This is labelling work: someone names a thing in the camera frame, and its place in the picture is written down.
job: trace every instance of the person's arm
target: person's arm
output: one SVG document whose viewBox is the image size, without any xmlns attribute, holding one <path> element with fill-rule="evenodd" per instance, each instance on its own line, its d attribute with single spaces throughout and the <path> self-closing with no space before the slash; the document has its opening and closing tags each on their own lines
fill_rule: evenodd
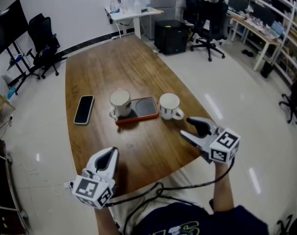
<svg viewBox="0 0 297 235">
<path fill-rule="evenodd" d="M 99 235 L 120 235 L 108 208 L 95 211 Z"/>
<path fill-rule="evenodd" d="M 215 178 L 219 178 L 227 170 L 228 165 L 215 163 Z M 215 183 L 213 206 L 214 212 L 226 212 L 234 208 L 231 185 L 228 174 L 224 176 L 220 181 Z"/>
</svg>

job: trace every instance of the mini fridge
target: mini fridge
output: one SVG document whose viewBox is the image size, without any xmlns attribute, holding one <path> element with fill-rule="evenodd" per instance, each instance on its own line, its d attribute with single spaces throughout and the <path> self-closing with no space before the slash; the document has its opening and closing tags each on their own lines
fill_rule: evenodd
<svg viewBox="0 0 297 235">
<path fill-rule="evenodd" d="M 153 40 L 155 35 L 155 22 L 159 20 L 174 20 L 176 13 L 176 0 L 150 0 L 152 8 L 162 10 L 164 13 L 141 18 L 141 33 Z"/>
</svg>

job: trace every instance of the trash bin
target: trash bin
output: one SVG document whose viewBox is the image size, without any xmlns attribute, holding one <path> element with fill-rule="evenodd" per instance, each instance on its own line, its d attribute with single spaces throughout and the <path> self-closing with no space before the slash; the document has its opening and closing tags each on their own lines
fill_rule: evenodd
<svg viewBox="0 0 297 235">
<path fill-rule="evenodd" d="M 261 75 L 264 78 L 268 78 L 268 76 L 270 75 L 270 73 L 273 69 L 274 69 L 274 67 L 270 63 L 265 62 L 263 68 L 261 69 Z"/>
</svg>

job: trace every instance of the white mug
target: white mug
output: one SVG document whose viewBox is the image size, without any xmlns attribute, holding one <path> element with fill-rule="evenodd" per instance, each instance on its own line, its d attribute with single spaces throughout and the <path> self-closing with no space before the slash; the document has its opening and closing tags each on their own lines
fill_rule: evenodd
<svg viewBox="0 0 297 235">
<path fill-rule="evenodd" d="M 118 118 L 120 116 L 128 116 L 132 110 L 130 93 L 124 89 L 115 90 L 109 97 L 112 108 L 109 116 L 111 118 Z"/>
<path fill-rule="evenodd" d="M 174 93 L 162 94 L 159 98 L 159 114 L 165 119 L 176 119 L 182 120 L 184 118 L 184 113 L 179 109 L 180 99 Z"/>
</svg>

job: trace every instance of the television screen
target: television screen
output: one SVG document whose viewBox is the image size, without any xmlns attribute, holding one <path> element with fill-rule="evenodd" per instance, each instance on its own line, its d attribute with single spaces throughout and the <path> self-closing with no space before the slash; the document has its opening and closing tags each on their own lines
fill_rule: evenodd
<svg viewBox="0 0 297 235">
<path fill-rule="evenodd" d="M 28 23 L 20 0 L 0 13 L 0 54 L 27 31 Z"/>
</svg>

